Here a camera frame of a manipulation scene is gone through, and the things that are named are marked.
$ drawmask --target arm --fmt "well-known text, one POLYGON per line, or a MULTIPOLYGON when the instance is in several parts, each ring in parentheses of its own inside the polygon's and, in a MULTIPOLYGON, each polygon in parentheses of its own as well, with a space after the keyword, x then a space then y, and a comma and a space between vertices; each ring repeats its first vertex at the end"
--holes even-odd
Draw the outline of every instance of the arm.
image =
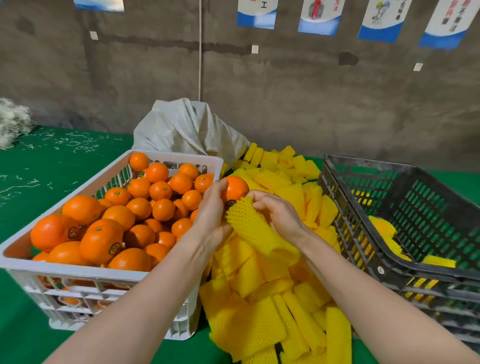
POLYGON ((380 363, 480 363, 475 352, 422 311, 338 254, 277 196, 249 193, 272 227, 297 246, 380 363))
POLYGON ((45 364, 150 363, 211 255, 231 233, 221 222, 225 182, 204 195, 192 228, 141 282, 74 333, 45 364))

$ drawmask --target green tablecloth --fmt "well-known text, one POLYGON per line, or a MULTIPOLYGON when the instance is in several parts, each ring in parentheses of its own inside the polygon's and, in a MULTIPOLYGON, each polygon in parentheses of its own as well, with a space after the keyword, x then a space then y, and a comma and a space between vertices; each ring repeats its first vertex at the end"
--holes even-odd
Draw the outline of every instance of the green tablecloth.
MULTIPOLYGON (((133 137, 68 129, 40 128, 0 151, 0 242, 84 183, 124 151, 133 137)), ((466 198, 479 203, 480 175, 434 172, 466 198)), ((3 364, 41 363, 72 333, 53 330, 47 317, 3 270, 0 271, 0 353, 3 364)), ((153 363, 231 363, 208 338, 202 315, 188 341, 166 340, 153 363)), ((361 340, 353 341, 354 363, 375 363, 361 340)))

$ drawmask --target forearm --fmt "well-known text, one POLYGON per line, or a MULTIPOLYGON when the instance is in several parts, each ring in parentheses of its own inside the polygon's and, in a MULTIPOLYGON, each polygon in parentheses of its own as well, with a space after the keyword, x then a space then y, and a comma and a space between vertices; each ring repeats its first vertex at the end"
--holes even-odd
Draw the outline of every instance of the forearm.
POLYGON ((161 264, 64 342, 46 363, 150 363, 210 254, 191 229, 161 264))
POLYGON ((313 233, 299 244, 315 274, 380 363, 479 363, 419 309, 352 265, 313 233))

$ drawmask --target concrete wall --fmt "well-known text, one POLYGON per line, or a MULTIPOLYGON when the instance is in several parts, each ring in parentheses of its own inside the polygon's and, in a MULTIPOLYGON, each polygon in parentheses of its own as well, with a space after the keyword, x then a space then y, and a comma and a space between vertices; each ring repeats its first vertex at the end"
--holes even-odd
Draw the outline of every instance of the concrete wall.
MULTIPOLYGON (((279 1, 275 30, 237 27, 235 0, 204 0, 203 101, 265 148, 480 171, 479 17, 457 49, 419 48, 437 1, 414 1, 390 45, 357 40, 367 2, 347 0, 328 37, 297 32, 302 0, 279 1), (340 66, 341 52, 358 63, 340 66)), ((118 133, 156 99, 196 99, 198 2, 124 3, 92 13, 72 0, 4 0, 0 96, 43 125, 118 133)))

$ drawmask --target wall sign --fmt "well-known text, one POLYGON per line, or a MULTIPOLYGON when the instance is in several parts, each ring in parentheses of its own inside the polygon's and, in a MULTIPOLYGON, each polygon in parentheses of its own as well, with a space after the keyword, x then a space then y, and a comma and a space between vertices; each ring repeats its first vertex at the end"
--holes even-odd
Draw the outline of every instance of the wall sign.
POLYGON ((94 12, 125 12, 123 0, 73 0, 75 6, 94 12))
POLYGON ((273 29, 278 0, 239 0, 237 25, 273 29))
POLYGON ((370 0, 358 39, 394 43, 412 0, 370 0))
POLYGON ((345 0, 303 0, 299 32, 334 36, 345 0))
POLYGON ((440 0, 419 46, 454 49, 480 9, 480 0, 440 0))

